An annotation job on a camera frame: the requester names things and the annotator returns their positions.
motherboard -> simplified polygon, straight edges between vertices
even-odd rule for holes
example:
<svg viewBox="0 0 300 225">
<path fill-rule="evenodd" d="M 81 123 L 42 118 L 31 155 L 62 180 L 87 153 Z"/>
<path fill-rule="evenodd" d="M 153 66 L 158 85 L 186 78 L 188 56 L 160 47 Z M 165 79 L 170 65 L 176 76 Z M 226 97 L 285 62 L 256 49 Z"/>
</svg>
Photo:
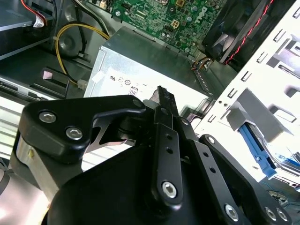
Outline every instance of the motherboard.
<svg viewBox="0 0 300 225">
<path fill-rule="evenodd" d="M 195 58 L 226 0 L 89 0 Z"/>
</svg>

cooling fan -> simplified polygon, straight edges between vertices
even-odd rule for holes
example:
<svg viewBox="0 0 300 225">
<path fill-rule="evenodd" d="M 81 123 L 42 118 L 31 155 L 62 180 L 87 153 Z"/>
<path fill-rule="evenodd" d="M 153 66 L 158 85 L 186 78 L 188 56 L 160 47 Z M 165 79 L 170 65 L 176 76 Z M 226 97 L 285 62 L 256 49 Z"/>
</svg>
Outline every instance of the cooling fan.
<svg viewBox="0 0 300 225">
<path fill-rule="evenodd" d="M 202 42 L 223 63 L 261 16 L 268 0 L 228 0 Z"/>
</svg>

screw hole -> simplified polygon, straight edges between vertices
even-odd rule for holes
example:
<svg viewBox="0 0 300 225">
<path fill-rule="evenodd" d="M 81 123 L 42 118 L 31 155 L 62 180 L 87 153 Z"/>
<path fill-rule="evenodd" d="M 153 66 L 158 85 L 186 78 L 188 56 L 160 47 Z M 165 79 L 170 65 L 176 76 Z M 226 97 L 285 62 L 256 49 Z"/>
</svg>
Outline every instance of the screw hole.
<svg viewBox="0 0 300 225">
<path fill-rule="evenodd" d="M 170 149 L 169 147 L 167 147 L 166 150 L 167 150 L 167 152 L 168 152 L 169 154 L 173 154 L 173 150 Z"/>
<path fill-rule="evenodd" d="M 210 171 L 212 171 L 213 173 L 216 173 L 216 170 L 212 167 L 210 167 Z"/>
<path fill-rule="evenodd" d="M 166 115 L 169 114 L 168 111 L 167 111 L 165 108 L 161 108 L 161 111 L 162 111 L 164 114 L 166 114 Z"/>
<path fill-rule="evenodd" d="M 168 135 L 168 134 L 166 134 L 165 135 L 169 140 L 172 140 L 173 138 L 170 136 L 170 135 Z"/>
</svg>

white metal frame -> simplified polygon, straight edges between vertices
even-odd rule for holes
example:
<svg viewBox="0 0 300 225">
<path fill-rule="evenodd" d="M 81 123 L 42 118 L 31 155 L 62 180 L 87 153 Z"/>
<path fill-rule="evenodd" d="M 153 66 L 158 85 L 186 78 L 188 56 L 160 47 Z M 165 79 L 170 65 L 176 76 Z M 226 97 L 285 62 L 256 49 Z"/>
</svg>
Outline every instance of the white metal frame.
<svg viewBox="0 0 300 225">
<path fill-rule="evenodd" d="M 274 71 L 274 69 L 272 69 L 270 66 L 266 65 L 266 63 L 280 48 L 284 48 L 288 44 L 285 42 L 291 36 L 291 34 L 297 34 L 296 36 L 299 36 L 299 14 L 300 0 L 297 0 L 281 19 L 278 25 L 274 28 L 274 30 L 269 34 L 263 44 L 258 48 L 244 68 L 226 87 L 224 92 L 216 101 L 215 105 L 196 127 L 196 133 L 204 134 L 205 129 L 208 128 L 212 123 L 218 123 L 227 113 L 230 106 L 232 106 L 233 103 L 238 99 L 241 93 L 246 88 L 249 88 L 252 80 L 255 78 L 260 79 L 268 73 L 276 73 L 276 71 Z M 264 89 L 267 88 L 267 91 L 270 91 L 267 83 L 257 83 L 256 85 L 259 85 Z"/>
</svg>

regulatory symbols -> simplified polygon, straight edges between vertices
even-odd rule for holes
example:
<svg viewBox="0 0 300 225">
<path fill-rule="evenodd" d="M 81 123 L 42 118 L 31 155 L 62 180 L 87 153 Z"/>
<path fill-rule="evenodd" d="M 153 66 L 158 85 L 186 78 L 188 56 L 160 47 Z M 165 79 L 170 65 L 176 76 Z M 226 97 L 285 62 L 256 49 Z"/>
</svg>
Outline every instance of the regulatory symbols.
<svg viewBox="0 0 300 225">
<path fill-rule="evenodd" d="M 125 81 L 125 84 L 126 84 L 126 85 L 130 85 L 130 84 L 131 84 L 130 80 L 126 80 L 126 81 Z"/>
</svg>

